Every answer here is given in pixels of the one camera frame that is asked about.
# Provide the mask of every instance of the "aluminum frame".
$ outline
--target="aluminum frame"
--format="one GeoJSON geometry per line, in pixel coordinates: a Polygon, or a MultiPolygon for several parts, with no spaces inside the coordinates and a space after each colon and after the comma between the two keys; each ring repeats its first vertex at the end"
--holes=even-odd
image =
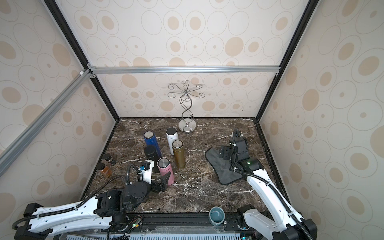
{"type": "Polygon", "coordinates": [[[94,74],[116,73],[278,73],[280,66],[183,66],[183,67],[95,67],[94,74]]]}

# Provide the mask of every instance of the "blue thermos bottle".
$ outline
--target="blue thermos bottle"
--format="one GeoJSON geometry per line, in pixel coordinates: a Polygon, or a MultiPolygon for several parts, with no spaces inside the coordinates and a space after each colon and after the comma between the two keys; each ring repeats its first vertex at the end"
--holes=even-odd
{"type": "Polygon", "coordinates": [[[159,155],[159,157],[161,157],[161,152],[160,152],[159,144],[157,143],[157,140],[156,140],[155,133],[152,131],[146,131],[144,133],[144,140],[147,145],[155,146],[157,154],[159,155]]]}

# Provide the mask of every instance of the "stand base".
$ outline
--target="stand base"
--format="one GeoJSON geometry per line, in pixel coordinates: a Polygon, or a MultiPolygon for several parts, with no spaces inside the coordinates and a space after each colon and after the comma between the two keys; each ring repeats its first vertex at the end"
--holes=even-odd
{"type": "Polygon", "coordinates": [[[185,118],[185,120],[188,122],[188,125],[184,120],[181,120],[179,122],[180,131],[182,131],[184,133],[191,133],[191,132],[195,131],[196,126],[197,126],[195,120],[190,119],[190,118],[185,118]]]}

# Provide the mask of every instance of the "ventilation grille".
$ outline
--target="ventilation grille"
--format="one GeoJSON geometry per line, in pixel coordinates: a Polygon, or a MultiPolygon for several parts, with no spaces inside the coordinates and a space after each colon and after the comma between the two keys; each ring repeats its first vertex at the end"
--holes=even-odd
{"type": "Polygon", "coordinates": [[[131,235],[129,240],[240,240],[238,233],[131,235]]]}
{"type": "MultiPolygon", "coordinates": [[[[68,235],[66,240],[106,240],[106,235],[93,235],[93,237],[78,237],[68,235]]],[[[240,240],[238,233],[207,233],[207,234],[132,234],[129,240],[240,240]]]]}

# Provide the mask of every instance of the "cable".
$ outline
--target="cable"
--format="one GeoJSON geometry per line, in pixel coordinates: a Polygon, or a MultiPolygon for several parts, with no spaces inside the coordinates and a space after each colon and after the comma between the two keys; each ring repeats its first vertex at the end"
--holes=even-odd
{"type": "MultiPolygon", "coordinates": [[[[234,171],[234,172],[237,172],[241,175],[246,175],[246,176],[249,176],[249,177],[253,177],[253,178],[256,178],[262,182],[264,182],[265,184],[268,184],[269,181],[267,181],[266,179],[262,178],[262,177],[259,177],[255,174],[251,174],[249,172],[244,172],[242,170],[239,170],[239,169],[236,169],[234,166],[233,166],[233,159],[232,159],[232,155],[233,155],[233,152],[234,152],[234,148],[236,145],[236,142],[235,142],[235,134],[238,133],[239,135],[241,134],[240,131],[238,129],[234,129],[233,130],[233,133],[232,133],[232,140],[233,140],[233,143],[232,143],[232,148],[231,148],[231,152],[230,152],[230,157],[229,157],[229,161],[230,161],[230,168],[234,171]]],[[[268,184],[268,186],[270,187],[270,189],[275,193],[275,195],[277,196],[277,198],[279,198],[279,201],[282,203],[282,205],[284,206],[285,210],[288,212],[288,213],[291,213],[292,210],[288,207],[287,203],[285,202],[284,198],[282,197],[282,195],[280,194],[280,192],[272,185],[272,184],[268,184]]],[[[304,235],[306,236],[306,238],[308,240],[313,240],[313,237],[310,235],[310,233],[308,232],[308,230],[303,226],[303,224],[297,219],[297,217],[292,214],[291,215],[292,219],[296,222],[296,224],[300,227],[300,229],[302,230],[302,232],[304,233],[304,235]]]]}
{"type": "Polygon", "coordinates": [[[127,168],[127,175],[126,175],[126,185],[129,185],[130,181],[129,181],[129,173],[131,172],[131,169],[134,168],[136,170],[137,173],[140,173],[140,169],[135,165],[135,164],[130,164],[127,168]]]}
{"type": "MultiPolygon", "coordinates": [[[[125,183],[125,176],[124,175],[118,175],[114,178],[112,178],[111,180],[109,180],[108,182],[106,182],[105,184],[103,184],[100,188],[98,188],[94,193],[92,193],[91,195],[89,195],[88,197],[86,197],[82,202],[80,202],[78,205],[76,205],[76,208],[80,208],[81,206],[83,206],[88,200],[90,200],[92,197],[94,197],[96,195],[96,193],[100,192],[105,186],[107,186],[110,182],[118,179],[118,178],[122,178],[124,180],[124,183],[125,183]]],[[[70,212],[70,211],[73,211],[75,210],[74,207],[71,207],[71,208],[68,208],[68,209],[64,209],[64,210],[59,210],[59,211],[54,211],[54,212],[46,212],[46,213],[43,213],[43,214],[40,214],[39,216],[40,217],[47,217],[47,216],[52,216],[52,215],[56,215],[56,214],[63,214],[63,213],[66,213],[66,212],[70,212]]],[[[28,217],[24,217],[22,219],[19,219],[17,221],[15,221],[13,224],[12,224],[12,229],[13,230],[17,230],[18,228],[18,224],[21,223],[21,222],[24,222],[24,221],[27,221],[27,220],[31,220],[31,219],[35,219],[37,218],[37,215],[31,215],[31,216],[28,216],[28,217]]]]}

